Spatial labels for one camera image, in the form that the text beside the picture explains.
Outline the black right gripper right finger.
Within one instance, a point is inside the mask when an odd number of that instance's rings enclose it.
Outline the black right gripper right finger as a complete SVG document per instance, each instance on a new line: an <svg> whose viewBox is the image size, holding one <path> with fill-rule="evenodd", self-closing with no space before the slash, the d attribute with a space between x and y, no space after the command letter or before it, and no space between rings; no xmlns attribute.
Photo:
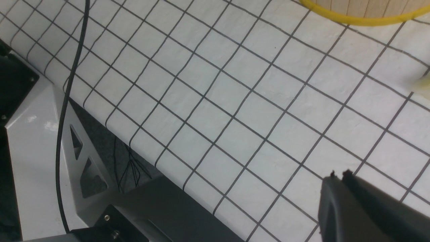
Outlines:
<svg viewBox="0 0 430 242"><path fill-rule="evenodd" d="M343 172L342 182L367 216L392 242L428 242L429 217L410 208L369 182Z"/></svg>

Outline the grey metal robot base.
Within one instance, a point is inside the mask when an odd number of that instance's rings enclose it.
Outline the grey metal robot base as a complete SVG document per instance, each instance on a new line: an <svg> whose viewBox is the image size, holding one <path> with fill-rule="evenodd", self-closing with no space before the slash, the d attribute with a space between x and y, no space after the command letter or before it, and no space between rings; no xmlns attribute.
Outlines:
<svg viewBox="0 0 430 242"><path fill-rule="evenodd" d="M1 101L25 242L240 242L166 177L120 194L74 109L66 109L60 168L56 144L63 92L14 54L1 57Z"/></svg>

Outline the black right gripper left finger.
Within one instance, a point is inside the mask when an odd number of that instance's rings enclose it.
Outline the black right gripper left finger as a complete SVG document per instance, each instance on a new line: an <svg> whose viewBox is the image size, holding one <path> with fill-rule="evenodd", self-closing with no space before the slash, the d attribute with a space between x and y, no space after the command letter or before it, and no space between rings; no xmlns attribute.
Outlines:
<svg viewBox="0 0 430 242"><path fill-rule="evenodd" d="M318 224L323 242L389 242L332 171L322 180Z"/></svg>

